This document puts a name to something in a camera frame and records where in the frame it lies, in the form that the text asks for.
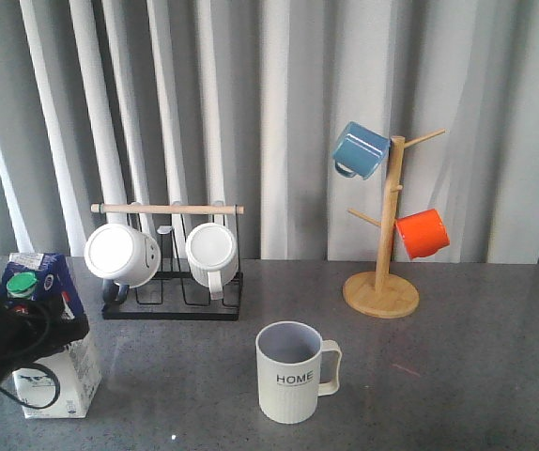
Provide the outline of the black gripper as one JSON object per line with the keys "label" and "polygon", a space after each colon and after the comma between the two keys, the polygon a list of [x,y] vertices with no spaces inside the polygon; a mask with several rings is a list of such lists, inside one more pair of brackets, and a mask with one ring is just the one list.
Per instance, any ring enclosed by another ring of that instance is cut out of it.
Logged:
{"label": "black gripper", "polygon": [[[9,302],[9,298],[0,298],[0,384],[15,370],[37,370],[52,380],[54,395],[48,403],[32,408],[50,408],[61,395],[61,383],[51,369],[37,360],[52,356],[63,346],[84,338],[89,332],[87,318],[81,315],[62,319],[63,298],[60,295],[49,296],[43,301],[20,299],[19,305],[24,312],[14,310]],[[0,392],[23,407],[31,407],[1,386]]]}

